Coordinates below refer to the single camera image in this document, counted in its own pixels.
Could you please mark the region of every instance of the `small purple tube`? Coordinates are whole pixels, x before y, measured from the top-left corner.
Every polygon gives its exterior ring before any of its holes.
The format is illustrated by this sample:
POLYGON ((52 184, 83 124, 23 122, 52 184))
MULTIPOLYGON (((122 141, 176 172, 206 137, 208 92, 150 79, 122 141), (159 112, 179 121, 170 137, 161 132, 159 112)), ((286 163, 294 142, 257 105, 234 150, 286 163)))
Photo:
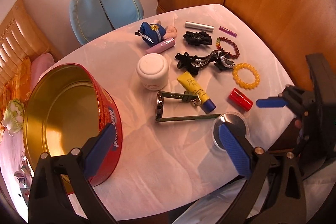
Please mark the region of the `small purple tube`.
POLYGON ((234 33, 233 31, 230 31, 229 29, 226 29, 226 28, 224 28, 224 27, 222 27, 222 26, 220 26, 219 29, 220 29, 221 31, 223 31, 223 32, 226 32, 227 34, 229 34, 229 35, 231 35, 231 36, 233 36, 233 37, 237 37, 237 34, 234 33))
POLYGON ((165 50, 173 47, 175 45, 175 40, 174 38, 169 38, 165 41, 162 41, 161 43, 149 48, 146 50, 146 54, 150 53, 161 53, 164 52, 165 50))

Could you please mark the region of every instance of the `green watch strap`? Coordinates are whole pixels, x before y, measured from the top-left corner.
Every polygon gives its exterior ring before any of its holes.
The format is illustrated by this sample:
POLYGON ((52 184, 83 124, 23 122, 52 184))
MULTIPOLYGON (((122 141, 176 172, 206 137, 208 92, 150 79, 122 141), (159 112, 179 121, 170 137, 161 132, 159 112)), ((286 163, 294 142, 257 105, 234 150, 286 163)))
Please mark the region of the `green watch strap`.
POLYGON ((194 95, 187 91, 185 91, 184 94, 161 91, 161 94, 164 98, 180 99, 183 102, 187 103, 198 98, 197 95, 194 95))
POLYGON ((203 119, 216 119, 221 114, 209 114, 209 115, 196 115, 196 116, 183 116, 183 117, 169 117, 160 118, 157 122, 172 122, 172 121, 189 121, 189 120, 203 120, 203 119))

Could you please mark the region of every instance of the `orange fabric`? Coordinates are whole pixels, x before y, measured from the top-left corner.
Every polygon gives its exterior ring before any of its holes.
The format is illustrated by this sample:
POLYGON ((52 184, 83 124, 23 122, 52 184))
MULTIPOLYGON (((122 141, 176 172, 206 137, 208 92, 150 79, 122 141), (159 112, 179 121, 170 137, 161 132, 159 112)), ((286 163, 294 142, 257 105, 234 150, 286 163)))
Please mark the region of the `orange fabric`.
MULTIPOLYGON (((0 116, 1 121, 3 120, 3 114, 10 100, 19 99, 24 106, 28 102, 29 96, 31 94, 30 90, 30 80, 31 80, 31 62, 29 58, 25 58, 21 65, 17 68, 15 76, 4 86, 4 92, 2 97, 0 97, 0 116)), ((4 128, 0 123, 0 142, 2 139, 2 134, 4 128)))

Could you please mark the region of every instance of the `pink pillow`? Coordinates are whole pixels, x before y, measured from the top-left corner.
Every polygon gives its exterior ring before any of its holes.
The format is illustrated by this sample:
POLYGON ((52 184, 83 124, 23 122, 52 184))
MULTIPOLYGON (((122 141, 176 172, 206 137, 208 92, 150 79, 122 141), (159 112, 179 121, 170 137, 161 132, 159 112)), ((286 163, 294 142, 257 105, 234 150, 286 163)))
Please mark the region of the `pink pillow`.
POLYGON ((31 63, 31 82, 30 90, 37 85, 40 76, 49 69, 55 61, 51 54, 42 54, 31 63))

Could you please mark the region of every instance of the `blue chair backrest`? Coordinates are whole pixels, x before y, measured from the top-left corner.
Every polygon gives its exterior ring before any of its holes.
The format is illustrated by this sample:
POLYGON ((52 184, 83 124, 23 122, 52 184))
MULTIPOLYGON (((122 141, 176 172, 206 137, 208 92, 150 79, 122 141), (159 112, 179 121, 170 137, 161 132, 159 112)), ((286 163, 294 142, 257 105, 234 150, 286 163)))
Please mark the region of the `blue chair backrest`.
POLYGON ((140 0, 71 0, 69 12, 73 32, 82 45, 143 19, 140 0))

